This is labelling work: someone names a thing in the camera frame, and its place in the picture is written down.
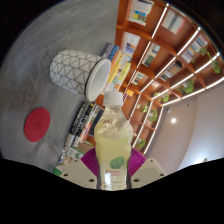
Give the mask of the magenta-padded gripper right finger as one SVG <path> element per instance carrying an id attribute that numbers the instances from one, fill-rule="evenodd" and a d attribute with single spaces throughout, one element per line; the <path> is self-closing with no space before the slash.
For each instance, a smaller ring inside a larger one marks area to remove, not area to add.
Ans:
<path id="1" fill-rule="evenodd" d="M 147 159 L 139 151 L 132 149 L 128 176 L 131 188 L 136 189 L 165 177 L 166 172 L 154 158 Z"/>

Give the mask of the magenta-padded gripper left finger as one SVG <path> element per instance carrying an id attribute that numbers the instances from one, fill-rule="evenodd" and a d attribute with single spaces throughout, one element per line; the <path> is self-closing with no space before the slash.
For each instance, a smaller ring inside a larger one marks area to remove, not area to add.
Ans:
<path id="1" fill-rule="evenodd" d="M 73 159 L 64 169 L 61 177 L 81 187 L 96 189 L 98 161 L 95 149 L 89 150 L 81 159 Z"/>

